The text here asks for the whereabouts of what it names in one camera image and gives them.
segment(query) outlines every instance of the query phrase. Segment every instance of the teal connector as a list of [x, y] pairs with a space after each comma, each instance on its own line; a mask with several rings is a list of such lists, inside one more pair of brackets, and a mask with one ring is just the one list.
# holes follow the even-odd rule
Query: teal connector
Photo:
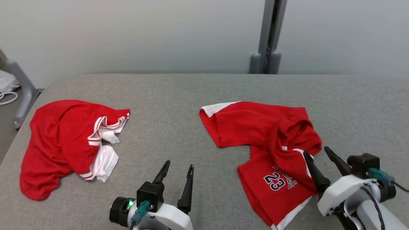
[[132, 216], [130, 219], [130, 222], [134, 222], [134, 226], [137, 226], [142, 218], [148, 213], [148, 211], [151, 209], [151, 203], [149, 201], [144, 201], [139, 205], [138, 209], [135, 211], [135, 215]]
[[393, 176], [388, 175], [386, 172], [381, 171], [377, 168], [370, 168], [368, 170], [369, 177], [375, 178], [380, 181], [394, 181], [395, 178]]

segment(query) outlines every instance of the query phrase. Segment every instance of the red clothing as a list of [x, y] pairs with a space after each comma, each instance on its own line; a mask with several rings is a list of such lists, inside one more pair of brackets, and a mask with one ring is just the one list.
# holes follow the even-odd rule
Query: red clothing
[[100, 176], [105, 182], [118, 157], [112, 147], [101, 146], [101, 139], [105, 135], [118, 143], [113, 133], [121, 131], [129, 112], [79, 100], [39, 108], [30, 122], [31, 139], [21, 164], [23, 194], [42, 201], [71, 171], [85, 180]]
[[284, 227], [316, 194], [303, 152], [321, 150], [305, 108], [249, 101], [204, 106], [200, 118], [220, 148], [251, 145], [238, 175], [253, 210], [273, 229]]

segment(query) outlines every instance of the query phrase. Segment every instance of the white wall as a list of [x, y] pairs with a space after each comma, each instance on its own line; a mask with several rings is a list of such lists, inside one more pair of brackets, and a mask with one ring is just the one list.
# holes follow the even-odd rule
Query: white wall
[[248, 73], [264, 0], [2, 0], [0, 46], [34, 85], [79, 73]]
[[288, 0], [281, 74], [378, 74], [409, 79], [409, 1]]

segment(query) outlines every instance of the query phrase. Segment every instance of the gray stand leg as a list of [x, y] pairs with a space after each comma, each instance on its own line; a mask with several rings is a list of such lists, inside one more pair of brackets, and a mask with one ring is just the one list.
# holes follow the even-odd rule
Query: gray stand leg
[[250, 57], [250, 74], [259, 74], [261, 64], [261, 54], [255, 53]]
[[21, 127], [21, 124], [23, 124], [23, 121], [26, 118], [28, 111], [30, 111], [31, 106], [33, 106], [34, 101], [36, 100], [38, 95], [38, 90], [34, 87], [30, 79], [28, 79], [27, 75], [24, 73], [17, 62], [8, 59], [5, 62], [5, 65], [7, 66], [9, 71], [16, 77], [21, 85], [21, 88], [23, 89], [23, 100], [18, 107], [16, 117], [14, 119], [14, 127], [18, 129]]
[[270, 54], [267, 74], [278, 74], [281, 60], [281, 52], [274, 51]]
[[283, 24], [287, 0], [265, 0], [258, 53], [250, 58], [250, 74], [277, 74], [281, 53], [277, 43]]

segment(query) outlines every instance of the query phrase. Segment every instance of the white cable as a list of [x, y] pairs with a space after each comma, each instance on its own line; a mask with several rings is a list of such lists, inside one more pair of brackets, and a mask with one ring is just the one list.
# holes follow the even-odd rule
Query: white cable
[[0, 103], [0, 106], [3, 106], [3, 105], [8, 104], [8, 103], [12, 103], [13, 101], [15, 101], [18, 98], [18, 94], [16, 92], [0, 92], [0, 100], [3, 99], [4, 96], [7, 95], [7, 94], [14, 94], [15, 97], [13, 99], [9, 100], [9, 101]]

